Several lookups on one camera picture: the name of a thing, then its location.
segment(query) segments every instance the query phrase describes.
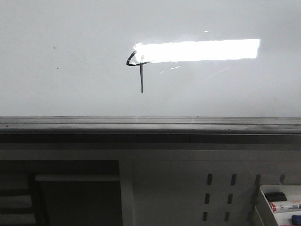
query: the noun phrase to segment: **white panel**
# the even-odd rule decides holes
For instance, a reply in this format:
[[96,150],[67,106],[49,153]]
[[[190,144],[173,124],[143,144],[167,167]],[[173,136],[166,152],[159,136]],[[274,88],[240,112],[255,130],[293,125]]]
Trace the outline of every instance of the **white panel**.
[[[2,0],[0,116],[300,116],[300,12],[299,0]],[[144,65],[143,94],[126,65],[138,43],[245,39],[260,40],[257,58]]]

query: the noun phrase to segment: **marker holder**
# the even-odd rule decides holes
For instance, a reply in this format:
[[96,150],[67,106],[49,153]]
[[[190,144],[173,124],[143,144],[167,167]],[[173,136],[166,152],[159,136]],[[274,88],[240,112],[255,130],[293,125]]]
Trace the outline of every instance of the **marker holder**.
[[300,185],[261,185],[259,187],[258,202],[255,205],[253,222],[255,226],[290,226],[292,215],[301,215],[300,211],[274,213],[266,199],[266,193],[283,192],[287,200],[301,199]]

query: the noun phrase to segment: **whiteboard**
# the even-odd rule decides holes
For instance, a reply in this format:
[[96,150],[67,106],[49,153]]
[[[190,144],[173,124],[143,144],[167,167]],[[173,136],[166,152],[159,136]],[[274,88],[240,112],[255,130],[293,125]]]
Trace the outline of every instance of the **whiteboard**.
[[[300,15],[300,0],[1,0],[0,116],[299,117]],[[248,39],[256,58],[143,65],[143,94],[126,65],[138,43]]]

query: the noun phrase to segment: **metal ledge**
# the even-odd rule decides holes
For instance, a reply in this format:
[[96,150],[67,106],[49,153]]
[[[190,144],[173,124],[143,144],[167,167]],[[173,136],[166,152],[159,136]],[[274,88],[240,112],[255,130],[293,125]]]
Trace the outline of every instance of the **metal ledge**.
[[120,181],[119,175],[41,175],[35,177],[36,181]]
[[301,118],[0,117],[1,134],[301,134]]

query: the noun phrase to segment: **black marker drawing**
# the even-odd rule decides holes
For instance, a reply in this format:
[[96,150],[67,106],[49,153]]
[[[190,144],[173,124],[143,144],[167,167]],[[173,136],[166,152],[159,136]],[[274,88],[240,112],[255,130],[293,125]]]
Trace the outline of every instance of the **black marker drawing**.
[[138,64],[130,63],[136,53],[137,53],[137,51],[134,51],[130,55],[130,57],[127,59],[127,66],[132,66],[132,67],[140,66],[141,93],[143,93],[143,65],[149,63],[150,61],[142,62],[143,61],[143,55],[142,55],[140,63],[138,63]]

